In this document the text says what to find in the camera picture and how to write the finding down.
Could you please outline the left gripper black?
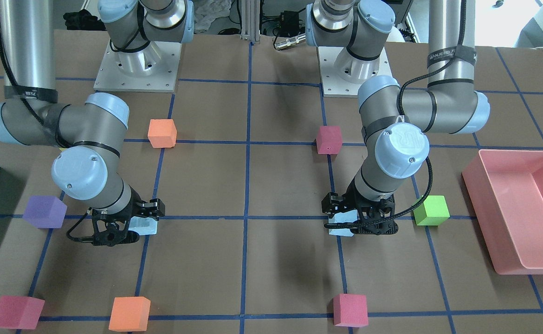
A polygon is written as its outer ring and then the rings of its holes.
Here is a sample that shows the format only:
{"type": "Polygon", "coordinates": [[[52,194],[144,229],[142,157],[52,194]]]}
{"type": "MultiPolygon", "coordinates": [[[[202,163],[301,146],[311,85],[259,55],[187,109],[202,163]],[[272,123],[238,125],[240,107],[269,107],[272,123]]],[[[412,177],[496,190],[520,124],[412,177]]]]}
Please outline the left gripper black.
{"type": "Polygon", "coordinates": [[[393,235],[399,227],[394,220],[389,219],[378,222],[382,218],[390,217],[395,210],[394,197],[379,201],[369,201],[357,192],[347,192],[344,196],[329,192],[322,199],[322,212],[332,218],[336,213],[348,212],[356,209],[358,220],[346,223],[326,223],[328,230],[348,229],[354,234],[393,235]]]}

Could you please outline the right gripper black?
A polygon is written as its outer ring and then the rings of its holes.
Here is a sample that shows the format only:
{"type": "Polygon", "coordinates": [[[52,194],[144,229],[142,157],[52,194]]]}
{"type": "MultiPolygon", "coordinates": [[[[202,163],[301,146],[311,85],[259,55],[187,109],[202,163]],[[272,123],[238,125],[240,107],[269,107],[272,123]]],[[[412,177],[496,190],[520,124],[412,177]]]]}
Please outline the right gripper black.
{"type": "Polygon", "coordinates": [[[149,217],[159,221],[159,218],[165,216],[165,211],[166,207],[161,199],[151,199],[149,202],[145,202],[134,198],[122,211],[114,214],[92,209],[94,234],[88,237],[88,241],[95,246],[135,243],[140,235],[134,231],[129,231],[131,218],[149,217]]]}

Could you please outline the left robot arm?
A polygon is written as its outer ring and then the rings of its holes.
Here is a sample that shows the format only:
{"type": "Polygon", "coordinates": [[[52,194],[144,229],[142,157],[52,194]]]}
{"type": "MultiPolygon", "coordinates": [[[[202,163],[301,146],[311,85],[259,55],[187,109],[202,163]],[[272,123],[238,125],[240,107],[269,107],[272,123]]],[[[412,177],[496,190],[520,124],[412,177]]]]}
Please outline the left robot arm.
{"type": "Polygon", "coordinates": [[[487,97],[474,89],[475,9],[473,0],[429,3],[427,74],[403,84],[375,75],[358,90],[363,142],[368,155],[343,195],[330,192],[322,211],[333,218],[356,211],[328,230],[392,235],[396,218],[429,196],[433,170],[428,133],[471,134],[488,121],[487,97]]]}

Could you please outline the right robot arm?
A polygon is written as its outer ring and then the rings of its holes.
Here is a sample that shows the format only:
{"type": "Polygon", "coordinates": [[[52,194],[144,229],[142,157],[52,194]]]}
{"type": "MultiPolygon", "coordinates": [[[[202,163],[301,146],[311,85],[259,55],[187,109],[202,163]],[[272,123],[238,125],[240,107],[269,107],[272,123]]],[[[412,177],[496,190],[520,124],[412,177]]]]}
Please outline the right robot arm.
{"type": "MultiPolygon", "coordinates": [[[[157,222],[160,199],[144,201],[117,173],[129,128],[129,107],[109,93],[89,95],[83,106],[58,102],[50,0],[0,0],[0,59],[6,73],[0,103],[0,141],[53,146],[52,179],[63,192],[88,206],[93,235],[66,236],[79,243],[135,243],[131,224],[157,222]]],[[[123,74],[146,77],[163,69],[157,42],[193,40],[190,0],[100,0],[100,20],[123,74]]]]}

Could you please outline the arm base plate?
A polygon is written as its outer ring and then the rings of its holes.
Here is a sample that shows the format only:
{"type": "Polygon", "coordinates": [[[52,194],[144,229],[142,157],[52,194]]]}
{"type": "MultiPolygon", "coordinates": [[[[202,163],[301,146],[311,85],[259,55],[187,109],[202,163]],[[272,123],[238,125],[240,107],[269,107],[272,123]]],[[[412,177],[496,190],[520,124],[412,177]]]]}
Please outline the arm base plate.
{"type": "Polygon", "coordinates": [[[94,89],[118,92],[173,93],[180,65],[182,44],[151,42],[136,53],[106,47],[94,89]]]}
{"type": "Polygon", "coordinates": [[[388,56],[383,49],[378,58],[363,61],[352,57],[345,47],[317,48],[319,69],[325,97],[354,98],[359,87],[377,75],[392,75],[388,56]]]}

